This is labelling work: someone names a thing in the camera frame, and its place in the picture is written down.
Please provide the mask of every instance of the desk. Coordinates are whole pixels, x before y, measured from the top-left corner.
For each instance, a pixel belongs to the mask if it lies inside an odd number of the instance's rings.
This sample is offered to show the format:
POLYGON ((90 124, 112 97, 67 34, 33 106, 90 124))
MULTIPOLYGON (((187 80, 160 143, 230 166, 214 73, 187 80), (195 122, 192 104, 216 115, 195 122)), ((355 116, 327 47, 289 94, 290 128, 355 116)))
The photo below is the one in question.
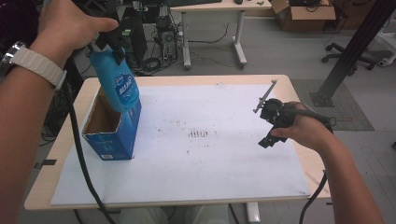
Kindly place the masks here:
POLYGON ((263 5, 257 4, 257 2, 260 1, 261 0, 245 0, 241 5, 237 5, 233 0, 222 0, 220 3, 187 7, 171 7, 172 11, 181 12, 184 67, 186 69, 191 69, 189 39, 187 35, 188 24, 195 22, 199 24, 236 22, 236 36, 233 36, 233 45, 235 46, 239 62, 243 68, 243 66, 248 63, 240 43, 245 10, 263 10, 271 8, 271 4, 268 2, 268 0, 265 0, 263 5), (196 20, 194 21, 188 16, 193 16, 196 20))
MULTIPOLYGON (((290 80, 281 75, 243 75, 243 76, 191 76, 191 77, 137 77, 136 81, 139 86, 184 86, 184 85, 213 85, 223 84, 271 84, 271 80, 277 79, 274 88, 276 97, 283 101, 298 101, 290 80)), ((92 99, 99 87, 97 78, 87 79, 76 99, 74 105, 77 113, 78 123, 80 124, 90 108, 92 99)), ((48 160, 56 160, 54 165, 45 165, 42 167, 29 195, 25 201, 25 208, 28 210, 53 210, 53 209, 74 209, 74 208, 94 208, 95 205, 74 205, 74 206, 53 206, 50 204, 60 174, 70 148, 73 146, 74 139, 70 118, 67 118, 62 127, 53 147, 47 157, 48 160)), ((295 144, 296 152, 300 163, 303 167, 306 181, 309 185, 310 192, 313 193, 322 178, 323 163, 318 154, 312 150, 306 149, 295 144)), ((330 197, 329 188, 326 186, 320 193, 319 197, 330 197)), ((130 204, 111 204, 110 207, 133 206, 130 204)))

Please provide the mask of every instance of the bottle label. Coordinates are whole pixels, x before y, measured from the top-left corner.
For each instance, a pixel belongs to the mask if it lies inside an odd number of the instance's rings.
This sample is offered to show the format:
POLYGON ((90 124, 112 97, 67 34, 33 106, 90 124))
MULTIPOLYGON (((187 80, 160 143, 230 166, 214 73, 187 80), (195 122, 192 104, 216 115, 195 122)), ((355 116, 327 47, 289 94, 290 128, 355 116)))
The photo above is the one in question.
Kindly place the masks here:
POLYGON ((127 105, 134 90, 134 78, 131 74, 116 77, 116 92, 122 104, 127 105))

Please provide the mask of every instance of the hand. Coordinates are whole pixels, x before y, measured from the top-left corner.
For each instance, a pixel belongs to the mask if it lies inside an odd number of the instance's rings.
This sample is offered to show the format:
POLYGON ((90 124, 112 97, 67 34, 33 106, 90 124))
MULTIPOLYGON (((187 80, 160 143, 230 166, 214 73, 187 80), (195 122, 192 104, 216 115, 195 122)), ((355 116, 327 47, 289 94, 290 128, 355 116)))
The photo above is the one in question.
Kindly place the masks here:
POLYGON ((71 0, 52 0, 41 10, 37 39, 31 49, 63 67, 64 58, 74 49, 85 47, 99 32, 111 31, 117 25, 110 18, 86 15, 71 0))
MULTIPOLYGON (((306 109, 301 103, 292 104, 295 104, 297 109, 306 109)), ((320 150, 326 142, 333 139, 332 133, 320 121, 303 115, 296 115, 293 125, 289 128, 273 129, 271 135, 291 138, 315 151, 320 150)))

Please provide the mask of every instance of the black pole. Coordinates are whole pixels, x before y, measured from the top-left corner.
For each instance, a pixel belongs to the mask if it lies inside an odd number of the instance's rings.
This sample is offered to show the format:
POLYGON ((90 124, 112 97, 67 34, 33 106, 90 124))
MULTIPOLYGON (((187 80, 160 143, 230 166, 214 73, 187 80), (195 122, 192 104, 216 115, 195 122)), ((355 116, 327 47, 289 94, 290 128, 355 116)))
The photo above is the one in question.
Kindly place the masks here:
POLYGON ((396 0, 376 0, 361 26, 352 36, 340 59, 319 88, 311 92, 315 106, 332 106, 332 97, 352 66, 367 49, 396 8, 396 0))

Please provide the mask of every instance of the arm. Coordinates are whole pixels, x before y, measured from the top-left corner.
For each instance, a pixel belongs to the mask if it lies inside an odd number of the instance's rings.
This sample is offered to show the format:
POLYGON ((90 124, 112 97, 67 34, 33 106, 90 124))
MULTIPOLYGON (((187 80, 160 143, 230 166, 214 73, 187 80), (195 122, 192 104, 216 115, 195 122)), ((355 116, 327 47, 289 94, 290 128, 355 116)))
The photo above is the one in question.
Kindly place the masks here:
POLYGON ((292 138, 314 149, 322 158, 332 193, 335 223, 384 223, 347 147, 319 121, 298 115, 292 127, 274 129, 271 134, 292 138))
MULTIPOLYGON (((116 26, 85 15, 69 0, 53 0, 43 8, 30 49, 63 68, 74 49, 116 26)), ((53 93, 46 79, 22 67, 0 85, 0 223, 16 223, 53 93)))

